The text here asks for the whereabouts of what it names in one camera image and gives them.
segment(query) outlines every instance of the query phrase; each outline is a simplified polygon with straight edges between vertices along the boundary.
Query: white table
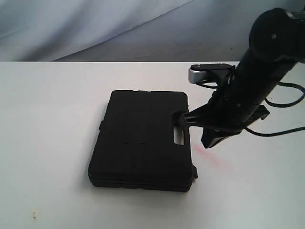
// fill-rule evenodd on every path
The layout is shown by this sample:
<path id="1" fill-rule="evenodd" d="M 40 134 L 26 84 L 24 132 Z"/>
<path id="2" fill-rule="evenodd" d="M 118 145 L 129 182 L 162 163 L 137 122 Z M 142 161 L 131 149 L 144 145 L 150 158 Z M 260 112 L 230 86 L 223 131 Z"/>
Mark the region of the white table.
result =
<path id="1" fill-rule="evenodd" d="M 212 90 L 188 83 L 191 64 L 1 62 L 0 228 L 304 228 L 305 132 L 243 131 L 205 150 L 192 127 L 198 179 L 188 193 L 91 185 L 88 163 L 111 91 L 184 91 L 193 110 Z M 283 81 L 305 85 L 304 74 L 299 64 Z M 278 87 L 270 99 L 298 96 Z M 305 125 L 305 103 L 268 109 L 253 130 Z"/>

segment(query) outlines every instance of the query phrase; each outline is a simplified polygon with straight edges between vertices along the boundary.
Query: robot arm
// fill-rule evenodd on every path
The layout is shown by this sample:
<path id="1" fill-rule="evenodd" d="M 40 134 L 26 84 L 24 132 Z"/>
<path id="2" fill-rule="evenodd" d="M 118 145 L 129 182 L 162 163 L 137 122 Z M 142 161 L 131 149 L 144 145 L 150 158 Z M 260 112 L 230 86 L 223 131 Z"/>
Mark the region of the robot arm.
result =
<path id="1" fill-rule="evenodd" d="M 249 41 L 236 68 L 208 64 L 192 65 L 189 70 L 191 83 L 217 83 L 207 104 L 182 114 L 179 120 L 182 126 L 203 127 L 205 148 L 268 116 L 263 100 L 297 62 L 305 62 L 305 12 L 275 8 L 263 13 L 253 24 Z"/>

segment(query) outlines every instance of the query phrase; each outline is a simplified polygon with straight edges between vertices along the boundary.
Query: white tabletop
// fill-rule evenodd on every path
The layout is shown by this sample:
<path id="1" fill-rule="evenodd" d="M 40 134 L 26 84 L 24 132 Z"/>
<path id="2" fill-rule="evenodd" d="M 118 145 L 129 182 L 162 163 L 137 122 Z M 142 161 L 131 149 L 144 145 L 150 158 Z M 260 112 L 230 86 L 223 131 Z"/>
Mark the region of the white tabletop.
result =
<path id="1" fill-rule="evenodd" d="M 192 127 L 198 179 L 188 193 L 91 185 L 88 163 L 111 91 L 183 91 L 193 110 L 212 90 L 188 83 L 191 64 L 1 62 L 0 228 L 304 228 L 305 132 L 243 131 L 206 150 L 202 129 Z M 305 85 L 304 73 L 298 64 L 283 81 Z M 277 87 L 269 98 L 299 96 Z M 305 103 L 268 109 L 253 130 L 305 125 Z"/>

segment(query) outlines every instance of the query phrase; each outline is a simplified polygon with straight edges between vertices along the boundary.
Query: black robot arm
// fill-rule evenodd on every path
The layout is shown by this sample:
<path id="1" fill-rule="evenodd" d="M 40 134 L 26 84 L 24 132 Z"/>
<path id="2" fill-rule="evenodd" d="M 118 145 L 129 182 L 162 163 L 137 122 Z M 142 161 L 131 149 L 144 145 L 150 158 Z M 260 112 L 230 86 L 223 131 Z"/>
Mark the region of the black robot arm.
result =
<path id="1" fill-rule="evenodd" d="M 269 10 L 253 24 L 249 49 L 236 68 L 192 65 L 191 83 L 207 87 L 214 82 L 217 87 L 207 104 L 180 116 L 180 125 L 203 127 L 201 141 L 210 148 L 266 118 L 269 112 L 261 103 L 297 62 L 305 62 L 304 20 L 303 11 Z"/>

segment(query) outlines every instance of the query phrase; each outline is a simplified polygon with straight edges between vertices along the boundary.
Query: black plastic case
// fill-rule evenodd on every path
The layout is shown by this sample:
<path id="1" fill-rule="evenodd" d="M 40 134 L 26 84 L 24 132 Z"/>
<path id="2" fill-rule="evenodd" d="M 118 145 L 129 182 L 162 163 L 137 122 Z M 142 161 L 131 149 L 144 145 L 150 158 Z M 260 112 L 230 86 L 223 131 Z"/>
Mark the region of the black plastic case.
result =
<path id="1" fill-rule="evenodd" d="M 88 168 L 98 187 L 181 191 L 197 178 L 188 128 L 184 145 L 173 126 L 188 112 L 183 92 L 113 91 Z"/>

